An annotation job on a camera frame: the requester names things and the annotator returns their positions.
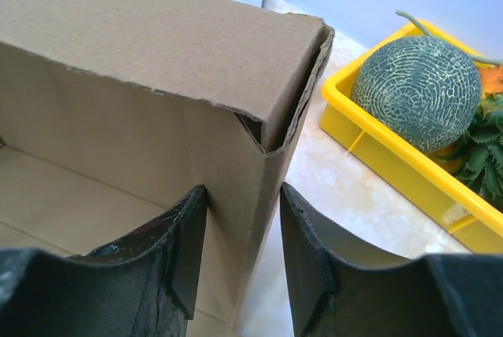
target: marble countertop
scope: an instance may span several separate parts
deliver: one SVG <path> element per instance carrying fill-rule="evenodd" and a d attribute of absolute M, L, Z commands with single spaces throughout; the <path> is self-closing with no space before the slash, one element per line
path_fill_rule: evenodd
<path fill-rule="evenodd" d="M 302 13 L 282 0 L 266 0 L 264 8 Z M 466 252 L 464 246 L 320 129 L 318 122 L 325 108 L 321 85 L 365 51 L 357 42 L 336 33 L 329 64 L 314 91 L 286 181 L 320 212 L 378 247 L 408 258 L 425 252 Z M 244 337 L 293 336 L 278 210 L 238 331 Z"/>

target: melon stem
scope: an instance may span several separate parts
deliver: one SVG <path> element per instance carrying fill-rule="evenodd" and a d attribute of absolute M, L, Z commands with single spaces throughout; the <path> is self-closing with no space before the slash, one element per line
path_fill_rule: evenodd
<path fill-rule="evenodd" d="M 395 13 L 398 16 L 405 17 L 408 21 L 410 21 L 412 24 L 414 24 L 417 27 L 417 29 L 419 29 L 421 32 L 423 32 L 424 35 L 433 37 L 433 34 L 428 29 L 426 29 L 426 27 L 422 23 L 420 23 L 419 20 L 416 19 L 415 17 L 409 15 L 408 13 L 406 13 L 404 11 L 401 11 L 400 9 L 397 9 Z M 489 58 L 476 56 L 476 55 L 470 54 L 470 53 L 466 53 L 466 54 L 470 57 L 471 60 L 473 60 L 475 62 L 479 62 L 480 64 L 492 64 L 494 66 L 500 66 L 501 64 L 503 64 L 503 60 L 491 60 Z"/>

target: pineapple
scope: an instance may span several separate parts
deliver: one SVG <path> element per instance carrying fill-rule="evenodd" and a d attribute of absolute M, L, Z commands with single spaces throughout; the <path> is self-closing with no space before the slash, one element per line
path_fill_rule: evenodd
<path fill-rule="evenodd" d="M 485 91 L 468 130 L 439 159 L 457 161 L 452 175 L 503 211 L 503 93 Z"/>

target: cantaloupe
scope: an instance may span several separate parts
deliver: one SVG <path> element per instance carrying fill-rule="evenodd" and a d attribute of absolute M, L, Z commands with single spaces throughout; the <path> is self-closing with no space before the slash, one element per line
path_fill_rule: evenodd
<path fill-rule="evenodd" d="M 412 146 L 434 152 L 470 125 L 482 84 L 473 60 L 431 36 L 408 36 L 378 49 L 360 67 L 351 100 Z"/>

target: torn cardboard edge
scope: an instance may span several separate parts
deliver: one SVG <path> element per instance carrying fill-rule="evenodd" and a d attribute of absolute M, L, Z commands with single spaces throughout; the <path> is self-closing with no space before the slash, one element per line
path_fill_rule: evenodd
<path fill-rule="evenodd" d="M 303 15 L 303 14 L 295 14 L 295 13 L 288 13 L 287 15 L 300 15 L 300 16 L 308 16 L 308 15 Z M 296 91 L 293 93 L 293 97 L 291 97 L 291 100 L 287 100 L 286 104 L 289 105 L 289 108 L 286 109 L 285 115 L 282 116 L 281 122 L 279 127 L 277 128 L 277 134 L 276 134 L 276 139 L 274 139 L 270 145 L 266 146 L 264 143 L 267 141 L 267 138 L 269 135 L 275 135 L 275 134 L 267 134 L 266 132 L 266 122 L 247 113 L 246 111 L 239 110 L 232 108 L 228 105 L 225 104 L 217 104 L 217 103 L 211 103 L 210 101 L 204 100 L 204 99 L 192 99 L 191 97 L 185 97 L 176 93 L 169 93 L 165 90 L 158 90 L 158 89 L 153 89 L 149 88 L 147 86 L 139 85 L 136 83 L 132 82 L 127 82 L 122 79 L 117 79 L 115 77 L 109 76 L 109 75 L 100 75 L 96 72 L 93 71 L 88 71 L 86 69 L 82 68 L 77 68 L 75 66 L 67 65 L 65 63 L 62 63 L 57 60 L 50 59 L 42 54 L 38 53 L 33 53 L 27 49 L 20 48 L 18 46 L 10 45 L 10 44 L 3 44 L 3 45 L 8 45 L 13 47 L 14 49 L 21 49 L 23 50 L 28 56 L 34 56 L 34 57 L 41 57 L 46 59 L 47 61 L 54 63 L 54 64 L 59 64 L 61 66 L 65 66 L 68 70 L 74 71 L 77 73 L 83 73 L 87 74 L 90 76 L 94 76 L 97 78 L 104 78 L 104 79 L 114 79 L 118 82 L 121 82 L 122 84 L 126 86 L 135 86 L 143 90 L 148 90 L 151 93 L 160 95 L 160 96 L 168 96 L 168 97 L 180 97 L 181 99 L 186 99 L 186 100 L 191 100 L 191 101 L 199 101 L 203 103 L 208 103 L 213 107 L 216 108 L 221 108 L 230 112 L 233 112 L 236 117 L 241 121 L 243 124 L 244 128 L 247 130 L 247 132 L 250 133 L 253 141 L 255 144 L 260 148 L 260 150 L 263 153 L 266 153 L 268 155 L 273 155 L 275 152 L 278 150 L 283 149 L 285 146 L 287 146 L 290 141 L 292 140 L 292 137 L 295 135 L 296 130 L 297 130 L 297 125 L 299 122 L 299 117 L 303 114 L 304 109 L 307 107 L 314 87 L 315 87 L 315 81 L 314 79 L 318 79 L 321 74 L 319 73 L 319 69 L 324 69 L 326 64 L 329 61 L 329 54 L 332 51 L 332 44 L 333 44 L 333 39 L 334 39 L 335 32 L 333 28 L 327 26 L 326 24 L 323 24 L 323 28 L 320 30 L 318 33 L 318 36 L 316 40 L 313 41 L 311 51 L 307 52 L 308 54 L 311 53 L 311 57 L 307 61 L 307 64 L 303 67 L 300 68 L 298 71 L 304 73 L 303 79 L 300 81 L 299 85 L 296 87 Z M 317 50 L 315 53 L 312 53 L 314 48 L 320 48 Z M 0 138 L 0 147 L 2 147 L 2 139 Z"/>

